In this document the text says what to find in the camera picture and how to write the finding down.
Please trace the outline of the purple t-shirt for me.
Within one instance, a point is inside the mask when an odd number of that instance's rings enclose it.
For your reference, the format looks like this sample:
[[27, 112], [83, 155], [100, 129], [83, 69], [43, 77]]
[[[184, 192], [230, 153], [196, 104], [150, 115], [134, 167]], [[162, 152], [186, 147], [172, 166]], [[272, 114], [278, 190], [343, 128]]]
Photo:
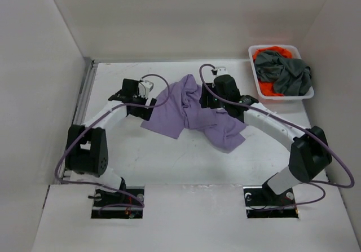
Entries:
[[165, 88], [156, 97], [165, 104], [153, 110], [141, 127], [178, 139], [184, 129], [202, 132], [210, 143], [225, 152], [232, 152], [245, 142], [241, 132], [246, 125], [231, 117], [224, 109], [202, 108], [201, 86], [188, 74]]

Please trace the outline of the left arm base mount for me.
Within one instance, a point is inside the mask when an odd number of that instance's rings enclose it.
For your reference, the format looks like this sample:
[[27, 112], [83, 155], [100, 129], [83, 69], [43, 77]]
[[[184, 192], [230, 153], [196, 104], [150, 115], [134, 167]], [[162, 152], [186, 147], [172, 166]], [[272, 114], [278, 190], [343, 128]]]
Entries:
[[88, 199], [93, 201], [91, 219], [142, 219], [141, 204], [124, 194], [97, 188]]

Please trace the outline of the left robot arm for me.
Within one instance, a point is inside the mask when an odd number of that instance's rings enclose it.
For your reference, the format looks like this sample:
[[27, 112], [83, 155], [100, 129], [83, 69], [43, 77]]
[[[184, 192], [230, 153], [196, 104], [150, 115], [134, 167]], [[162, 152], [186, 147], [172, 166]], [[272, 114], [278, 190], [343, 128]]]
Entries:
[[65, 168], [79, 175], [87, 175], [91, 182], [111, 187], [107, 199], [114, 206], [126, 201], [125, 180], [108, 166], [107, 134], [128, 115], [148, 121], [152, 108], [146, 108], [154, 83], [148, 80], [124, 79], [122, 88], [108, 98], [104, 108], [81, 125], [68, 130], [67, 147], [84, 133], [65, 158]]

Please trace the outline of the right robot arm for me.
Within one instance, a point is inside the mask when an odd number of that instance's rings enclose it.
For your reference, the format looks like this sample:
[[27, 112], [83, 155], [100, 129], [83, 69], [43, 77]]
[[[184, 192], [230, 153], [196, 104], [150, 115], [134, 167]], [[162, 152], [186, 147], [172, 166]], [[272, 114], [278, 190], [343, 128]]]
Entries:
[[288, 165], [262, 184], [261, 196], [267, 204], [277, 203], [292, 187], [311, 182], [332, 162], [331, 155], [319, 144], [327, 144], [321, 128], [299, 130], [284, 119], [274, 119], [276, 114], [256, 98], [241, 95], [234, 78], [228, 74], [202, 85], [200, 104], [203, 108], [225, 109], [231, 117], [260, 129], [289, 151]]

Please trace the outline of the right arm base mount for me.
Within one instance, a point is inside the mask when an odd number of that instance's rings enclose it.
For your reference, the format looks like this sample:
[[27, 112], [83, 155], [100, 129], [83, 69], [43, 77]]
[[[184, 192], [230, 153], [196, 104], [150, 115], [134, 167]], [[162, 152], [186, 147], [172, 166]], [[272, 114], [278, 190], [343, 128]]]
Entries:
[[249, 219], [298, 218], [293, 189], [267, 198], [261, 186], [243, 187], [246, 216]]

